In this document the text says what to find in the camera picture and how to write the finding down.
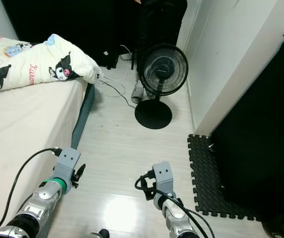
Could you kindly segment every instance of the white bed sheet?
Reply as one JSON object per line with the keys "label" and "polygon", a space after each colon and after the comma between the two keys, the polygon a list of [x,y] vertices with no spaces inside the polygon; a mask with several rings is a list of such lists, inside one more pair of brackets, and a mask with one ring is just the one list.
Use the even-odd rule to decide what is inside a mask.
{"label": "white bed sheet", "polygon": [[[71,145],[86,86],[83,80],[74,80],[0,91],[0,219],[14,177],[25,160],[47,147]],[[4,224],[52,174],[56,161],[51,152],[45,152],[25,167]]]}

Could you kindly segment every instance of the black electric fan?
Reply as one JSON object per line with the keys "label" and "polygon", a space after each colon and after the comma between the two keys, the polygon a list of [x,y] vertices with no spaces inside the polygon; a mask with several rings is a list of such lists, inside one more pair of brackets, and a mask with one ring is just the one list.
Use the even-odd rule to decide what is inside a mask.
{"label": "black electric fan", "polygon": [[139,77],[144,88],[154,94],[155,99],[145,100],[137,105],[137,121],[151,129],[166,127],[172,120],[172,111],[160,101],[160,97],[179,90],[187,75],[188,62],[178,47],[159,44],[150,48],[141,59]]}

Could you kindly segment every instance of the floor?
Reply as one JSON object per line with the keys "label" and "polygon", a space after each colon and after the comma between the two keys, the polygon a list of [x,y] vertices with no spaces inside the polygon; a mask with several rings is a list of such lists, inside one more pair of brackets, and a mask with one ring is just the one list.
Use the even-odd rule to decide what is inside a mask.
{"label": "floor", "polygon": [[[127,66],[127,61],[119,60],[116,69],[103,71],[110,78],[121,79]],[[129,70],[125,79],[112,83],[121,92],[125,87],[130,104],[135,79],[136,71]],[[104,85],[100,90],[109,96],[96,91],[78,146],[78,165],[86,163],[85,172],[78,189],[63,198],[49,237],[86,238],[101,228],[108,229],[111,238],[169,237],[161,211],[152,201],[146,201],[143,192],[135,190],[134,183],[154,163],[169,161],[177,196],[187,208],[195,209],[187,148],[193,127],[186,85],[162,98],[172,109],[173,120],[161,130],[142,127],[135,120],[134,109],[123,98],[110,97],[116,93]],[[259,222],[205,218],[216,238],[267,237]]]}

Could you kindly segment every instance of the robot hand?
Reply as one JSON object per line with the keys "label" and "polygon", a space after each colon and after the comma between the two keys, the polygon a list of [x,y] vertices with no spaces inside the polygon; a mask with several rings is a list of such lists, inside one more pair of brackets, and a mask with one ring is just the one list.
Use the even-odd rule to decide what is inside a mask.
{"label": "robot hand", "polygon": [[[155,179],[153,186],[147,187],[145,179]],[[166,226],[170,231],[170,238],[199,238],[190,223],[190,219],[195,223],[203,236],[208,238],[203,228],[189,211],[184,208],[182,201],[176,198],[173,190],[173,173],[168,162],[154,164],[152,170],[140,176],[136,181],[135,188],[142,190],[147,200],[153,199],[155,207],[162,211],[166,219]]]}
{"label": "robot hand", "polygon": [[49,229],[62,195],[68,193],[72,186],[78,187],[77,182],[85,169],[83,164],[75,174],[80,153],[72,148],[56,148],[53,152],[59,157],[53,175],[41,183],[6,226],[0,227],[0,237],[35,238],[45,226]]}

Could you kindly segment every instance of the white cable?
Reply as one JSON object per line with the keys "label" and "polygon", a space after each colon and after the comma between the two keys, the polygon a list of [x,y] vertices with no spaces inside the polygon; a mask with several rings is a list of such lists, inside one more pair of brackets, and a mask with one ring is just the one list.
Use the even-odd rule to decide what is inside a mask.
{"label": "white cable", "polygon": [[[127,51],[129,52],[129,55],[131,56],[131,52],[130,52],[130,50],[128,49],[128,47],[126,47],[125,45],[120,45],[120,46],[122,46],[122,47],[126,48],[126,49],[127,49]],[[127,77],[128,72],[129,72],[129,68],[130,68],[130,61],[128,60],[127,73],[126,73],[126,75],[124,75],[124,77],[123,77],[123,78],[121,78],[121,79],[117,79],[117,80],[116,80],[116,79],[109,78],[109,77],[107,77],[107,76],[105,76],[105,75],[103,75],[103,77],[105,77],[105,78],[107,78],[107,79],[109,79],[109,80],[111,80],[111,81],[114,81],[114,82],[119,82],[119,81],[123,80],[125,77]]]}

